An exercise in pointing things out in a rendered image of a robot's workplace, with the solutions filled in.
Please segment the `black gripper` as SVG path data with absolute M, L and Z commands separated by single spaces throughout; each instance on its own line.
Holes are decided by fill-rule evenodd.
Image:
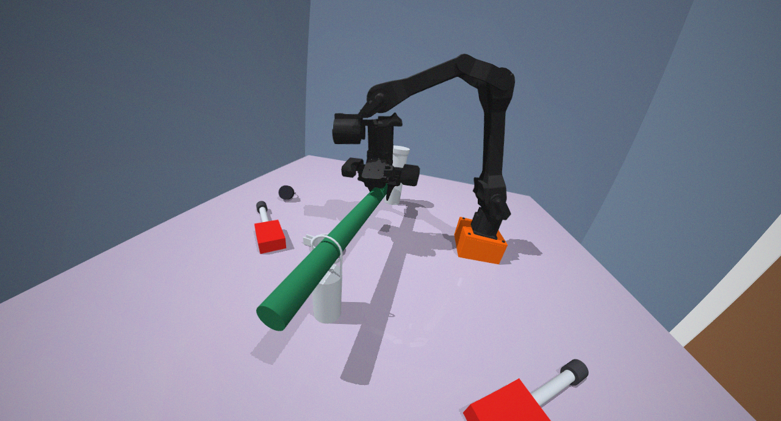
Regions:
M 382 154 L 387 154 L 391 164 L 393 164 L 393 148 L 394 144 L 390 148 L 372 148 L 368 144 L 367 154 L 373 154 L 374 159 L 381 159 Z M 362 159 L 352 159 L 350 157 L 342 166 L 342 176 L 353 178 L 356 175 L 355 171 L 358 171 L 359 178 L 357 179 L 364 182 L 362 179 L 364 165 Z M 420 167 L 418 165 L 404 164 L 403 168 L 394 167 L 394 169 L 394 181 L 387 184 L 387 201 L 395 185 L 401 185 L 401 183 L 403 185 L 417 185 L 420 175 Z

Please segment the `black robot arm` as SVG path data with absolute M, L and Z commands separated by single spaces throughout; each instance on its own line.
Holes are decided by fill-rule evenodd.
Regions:
M 473 192 L 478 198 L 478 212 L 472 217 L 472 232 L 478 236 L 498 239 L 502 220 L 510 218 L 506 204 L 506 184 L 502 176 L 504 157 L 505 116 L 513 97 L 515 76 L 509 69 L 497 67 L 471 55 L 460 54 L 455 59 L 423 70 L 404 79 L 373 85 L 367 94 L 367 103 L 359 114 L 335 114 L 332 129 L 335 144 L 360 144 L 365 140 L 368 126 L 369 146 L 390 148 L 394 142 L 394 127 L 402 127 L 402 119 L 394 112 L 390 117 L 363 119 L 387 112 L 413 94 L 433 85 L 459 77 L 479 90 L 484 110 L 483 171 L 474 178 Z M 369 156 L 368 156 L 369 155 Z M 366 187 L 383 188 L 394 181 L 395 169 L 387 154 L 374 159 L 367 154 L 362 171 Z

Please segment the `white cylindrical post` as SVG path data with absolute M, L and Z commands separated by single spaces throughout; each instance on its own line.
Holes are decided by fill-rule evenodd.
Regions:
M 393 166 L 394 167 L 401 167 L 403 168 L 404 164 L 406 164 L 408 154 L 410 152 L 409 148 L 404 148 L 404 146 L 394 146 L 393 148 Z M 392 190 L 389 199 L 387 201 L 387 194 L 384 197 L 383 201 L 387 204 L 391 205 L 397 205 L 400 203 L 401 199 L 401 190 L 402 190 L 402 183 L 401 185 L 395 185 L 394 189 Z

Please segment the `long green tube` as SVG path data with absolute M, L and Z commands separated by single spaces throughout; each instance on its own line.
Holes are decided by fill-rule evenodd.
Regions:
M 330 231 L 328 236 L 339 243 L 342 252 L 386 194 L 387 184 L 383 188 L 374 187 Z M 285 330 L 339 256 L 340 249 L 337 244 L 329 238 L 324 238 L 257 307 L 257 317 L 268 328 Z

